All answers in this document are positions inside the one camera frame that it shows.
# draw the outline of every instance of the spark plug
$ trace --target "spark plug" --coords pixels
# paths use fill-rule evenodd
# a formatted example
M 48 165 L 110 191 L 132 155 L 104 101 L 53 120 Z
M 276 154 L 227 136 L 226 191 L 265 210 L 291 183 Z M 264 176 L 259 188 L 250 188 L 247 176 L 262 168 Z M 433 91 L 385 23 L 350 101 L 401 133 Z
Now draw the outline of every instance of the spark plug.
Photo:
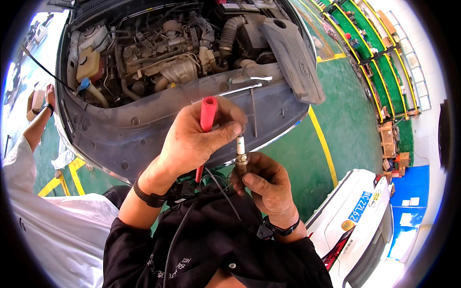
M 240 134 L 237 139 L 237 155 L 235 156 L 235 167 L 237 168 L 237 173 L 239 176 L 242 176 L 247 172 L 247 154 L 245 153 L 245 139 L 243 135 Z

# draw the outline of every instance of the engine bay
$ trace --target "engine bay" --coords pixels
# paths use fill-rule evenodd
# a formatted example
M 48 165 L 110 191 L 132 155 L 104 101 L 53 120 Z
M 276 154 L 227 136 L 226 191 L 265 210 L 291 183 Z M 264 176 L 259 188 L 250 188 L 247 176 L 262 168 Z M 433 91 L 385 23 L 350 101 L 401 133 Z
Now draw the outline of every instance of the engine bay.
M 258 27 L 289 20 L 274 0 L 189 1 L 74 30 L 67 83 L 101 108 L 229 70 L 277 62 Z

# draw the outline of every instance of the white wall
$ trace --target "white wall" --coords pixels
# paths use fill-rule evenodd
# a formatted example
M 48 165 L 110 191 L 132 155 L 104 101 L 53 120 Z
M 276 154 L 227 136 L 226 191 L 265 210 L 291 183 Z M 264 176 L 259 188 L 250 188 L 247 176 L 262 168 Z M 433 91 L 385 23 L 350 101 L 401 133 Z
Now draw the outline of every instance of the white wall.
M 443 100 L 446 99 L 442 71 L 429 37 L 405 1 L 369 0 L 368 3 L 375 10 L 382 10 L 384 13 L 389 10 L 392 11 L 407 34 L 426 78 L 432 109 L 424 111 L 418 119 L 413 119 L 412 126 L 415 152 L 414 166 L 429 164 L 429 204 L 421 225 L 428 225 L 427 227 L 430 227 L 434 223 L 442 201 L 446 178 L 443 171 L 440 170 L 438 153 L 440 103 L 443 103 Z M 409 255 L 405 268 L 408 268 L 408 264 L 414 260 L 427 235 L 428 231 L 418 233 L 415 246 Z

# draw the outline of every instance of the person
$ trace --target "person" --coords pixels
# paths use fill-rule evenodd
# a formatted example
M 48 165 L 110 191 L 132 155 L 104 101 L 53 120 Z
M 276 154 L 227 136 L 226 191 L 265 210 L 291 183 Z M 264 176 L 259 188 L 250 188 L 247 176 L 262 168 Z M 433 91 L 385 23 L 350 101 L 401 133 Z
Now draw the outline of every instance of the person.
M 203 133 L 200 102 L 183 108 L 160 155 L 128 192 L 106 241 L 103 287 L 331 287 L 299 220 L 287 171 L 263 153 L 248 153 L 243 177 L 233 170 L 234 189 L 226 192 L 233 207 L 223 192 L 200 193 L 160 214 L 179 176 L 242 133 L 244 112 L 226 98 L 217 99 L 220 127 Z M 263 220 L 261 212 L 268 218 Z M 187 213 L 183 230 L 174 237 Z M 258 237 L 264 223 L 276 230 L 273 239 Z
M 46 89 L 46 104 L 6 155 L 3 176 L 16 223 L 29 248 L 59 287 L 101 287 L 102 257 L 119 201 L 128 186 L 115 186 L 105 194 L 40 197 L 34 194 L 37 147 L 55 105 L 54 86 Z

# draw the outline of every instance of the white shirt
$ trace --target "white shirt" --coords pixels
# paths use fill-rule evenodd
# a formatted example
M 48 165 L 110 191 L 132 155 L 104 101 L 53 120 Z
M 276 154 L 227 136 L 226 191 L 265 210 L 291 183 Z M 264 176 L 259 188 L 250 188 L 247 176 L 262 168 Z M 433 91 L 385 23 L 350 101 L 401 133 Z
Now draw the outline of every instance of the white shirt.
M 3 161 L 16 223 L 42 268 L 59 287 L 101 287 L 102 257 L 118 209 L 99 194 L 34 194 L 34 156 L 24 136 Z

